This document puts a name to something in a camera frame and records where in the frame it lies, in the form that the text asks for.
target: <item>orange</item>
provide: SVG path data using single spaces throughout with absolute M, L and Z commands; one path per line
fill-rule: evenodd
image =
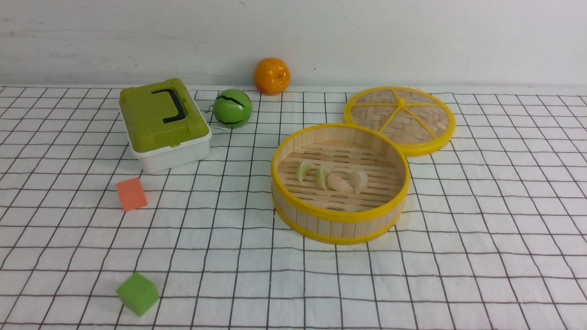
M 278 58 L 263 59 L 257 64 L 253 80 L 262 93 L 279 94 L 289 86 L 288 66 Z

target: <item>storage box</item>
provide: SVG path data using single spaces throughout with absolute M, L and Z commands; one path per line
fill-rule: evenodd
M 123 89 L 119 105 L 131 149 L 146 173 L 210 154 L 210 127 L 180 79 Z

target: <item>grid tablecloth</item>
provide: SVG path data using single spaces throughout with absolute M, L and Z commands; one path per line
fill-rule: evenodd
M 249 88 L 251 120 L 229 130 L 219 90 L 191 90 L 210 157 L 146 175 L 120 89 L 0 87 L 2 330 L 587 329 L 587 97 L 435 93 L 451 143 L 409 159 L 396 228 L 336 247 L 279 219 L 269 167 L 353 93 Z M 124 213 L 115 184 L 137 176 L 149 204 Z M 162 296 L 141 318 L 115 293 L 133 271 Z

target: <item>black handle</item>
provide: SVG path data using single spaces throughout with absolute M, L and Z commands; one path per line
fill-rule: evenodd
M 175 104 L 175 106 L 177 108 L 177 115 L 174 117 L 164 118 L 163 123 L 167 124 L 167 123 L 172 123 L 172 122 L 176 122 L 178 120 L 184 119 L 185 118 L 185 111 L 184 111 L 183 107 L 181 106 L 181 102 L 180 102 L 179 98 L 177 97 L 177 95 L 175 94 L 175 92 L 173 90 L 162 89 L 162 90 L 157 90 L 155 92 L 151 92 L 151 94 L 157 94 L 157 93 L 163 93 L 163 92 L 169 93 L 169 96 L 173 100 L 173 104 Z

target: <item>steamer basket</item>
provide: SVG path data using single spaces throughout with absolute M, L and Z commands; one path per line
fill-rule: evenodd
M 302 184 L 295 170 L 305 160 L 348 180 L 363 170 L 368 187 L 359 195 L 316 186 L 318 169 Z M 281 219 L 298 233 L 330 244 L 377 238 L 400 217 L 410 183 L 406 158 L 388 139 L 364 127 L 323 124 L 300 130 L 278 147 L 271 163 L 271 194 Z

